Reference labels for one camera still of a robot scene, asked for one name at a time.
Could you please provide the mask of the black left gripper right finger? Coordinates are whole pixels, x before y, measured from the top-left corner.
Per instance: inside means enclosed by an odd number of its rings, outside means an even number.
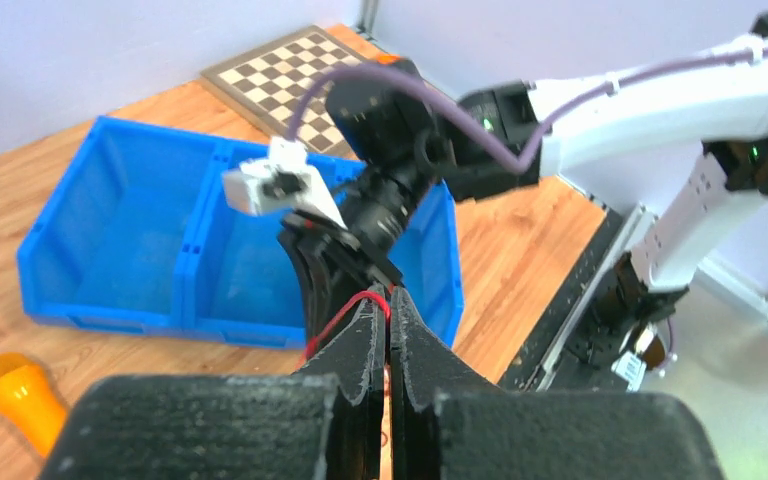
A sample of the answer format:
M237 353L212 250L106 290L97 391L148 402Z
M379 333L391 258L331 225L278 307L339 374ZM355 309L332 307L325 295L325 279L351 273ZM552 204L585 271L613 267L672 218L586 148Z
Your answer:
M390 300L396 479L720 479L708 435L663 394L514 393L456 356L409 293Z

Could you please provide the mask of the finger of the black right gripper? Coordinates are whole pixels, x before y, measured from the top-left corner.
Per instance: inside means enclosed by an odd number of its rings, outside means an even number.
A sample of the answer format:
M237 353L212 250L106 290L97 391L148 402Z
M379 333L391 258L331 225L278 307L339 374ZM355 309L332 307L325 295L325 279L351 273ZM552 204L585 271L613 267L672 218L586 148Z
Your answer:
M382 295L384 285L362 271L361 262L337 240L315 229L285 228L278 241L287 253L301 290L305 343L326 345L353 319L357 307L324 334L326 325L357 293Z

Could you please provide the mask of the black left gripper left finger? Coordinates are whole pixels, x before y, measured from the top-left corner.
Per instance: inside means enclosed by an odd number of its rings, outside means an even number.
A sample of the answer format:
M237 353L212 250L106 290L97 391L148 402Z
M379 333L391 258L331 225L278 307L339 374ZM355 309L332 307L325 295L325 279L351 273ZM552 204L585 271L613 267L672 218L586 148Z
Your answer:
M348 326L287 375L117 375L73 406L43 479L375 479L388 311L357 295Z

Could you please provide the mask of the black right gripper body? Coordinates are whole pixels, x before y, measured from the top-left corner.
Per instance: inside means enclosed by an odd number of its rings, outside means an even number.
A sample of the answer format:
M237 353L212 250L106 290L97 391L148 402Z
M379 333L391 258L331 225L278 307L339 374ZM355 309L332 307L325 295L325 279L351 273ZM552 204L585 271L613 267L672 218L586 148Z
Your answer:
M324 285L340 275L368 285L400 285L388 254L437 178L408 162L364 168L337 205L345 223L296 207L282 219L279 241L302 285Z

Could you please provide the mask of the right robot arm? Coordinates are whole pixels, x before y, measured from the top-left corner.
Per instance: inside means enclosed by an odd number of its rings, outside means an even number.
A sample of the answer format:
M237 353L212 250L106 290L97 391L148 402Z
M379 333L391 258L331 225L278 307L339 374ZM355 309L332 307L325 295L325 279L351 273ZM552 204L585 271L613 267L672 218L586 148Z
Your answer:
M563 169L637 150L697 140L706 192L680 194L659 227L617 264L589 305L610 332L656 323L684 294L699 262L768 198L768 13L751 32L689 58L581 79L523 82L444 100L409 75L409 63L358 64L312 82L287 127L294 138L311 99L328 111L352 148L375 137L393 101L421 103L441 123L414 129L420 169L457 201L483 200Z

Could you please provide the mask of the orange curved piece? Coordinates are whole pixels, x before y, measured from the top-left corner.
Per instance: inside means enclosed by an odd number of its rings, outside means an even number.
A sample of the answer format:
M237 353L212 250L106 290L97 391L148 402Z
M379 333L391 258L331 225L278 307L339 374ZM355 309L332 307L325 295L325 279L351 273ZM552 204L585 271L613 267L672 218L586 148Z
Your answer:
M382 53L375 57L375 61L382 65L394 64L399 62L401 59L401 56L389 53Z

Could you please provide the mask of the wooden chessboard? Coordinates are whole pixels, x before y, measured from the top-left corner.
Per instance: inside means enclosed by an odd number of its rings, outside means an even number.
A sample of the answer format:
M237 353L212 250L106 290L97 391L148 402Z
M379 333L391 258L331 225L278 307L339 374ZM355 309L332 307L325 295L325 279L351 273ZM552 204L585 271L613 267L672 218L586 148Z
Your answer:
M354 33L303 27L201 72L201 83L267 135L281 135L314 79L381 51Z

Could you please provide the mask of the blue plastic compartment bin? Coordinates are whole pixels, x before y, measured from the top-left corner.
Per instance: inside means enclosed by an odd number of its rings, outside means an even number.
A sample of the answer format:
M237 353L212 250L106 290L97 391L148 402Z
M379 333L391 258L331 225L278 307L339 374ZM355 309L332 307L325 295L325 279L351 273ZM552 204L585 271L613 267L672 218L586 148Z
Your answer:
M280 215L230 209L221 175L263 145L101 117L23 240L35 322L258 348L305 345Z

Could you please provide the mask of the orange cylindrical toy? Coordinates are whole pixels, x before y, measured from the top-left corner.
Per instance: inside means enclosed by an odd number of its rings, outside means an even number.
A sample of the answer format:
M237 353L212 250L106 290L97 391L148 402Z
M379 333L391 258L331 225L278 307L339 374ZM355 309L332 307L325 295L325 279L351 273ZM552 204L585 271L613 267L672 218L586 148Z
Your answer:
M67 414L66 404L39 363L17 352L0 354L0 415L39 456L49 455Z

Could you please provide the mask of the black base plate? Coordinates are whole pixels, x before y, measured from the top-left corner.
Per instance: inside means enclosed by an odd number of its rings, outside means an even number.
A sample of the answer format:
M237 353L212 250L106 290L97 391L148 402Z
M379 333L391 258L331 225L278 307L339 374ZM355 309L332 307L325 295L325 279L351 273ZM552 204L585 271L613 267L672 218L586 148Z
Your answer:
M625 218L612 209L583 248L497 385L504 390L529 390L542 376L542 363L552 342L602 265Z

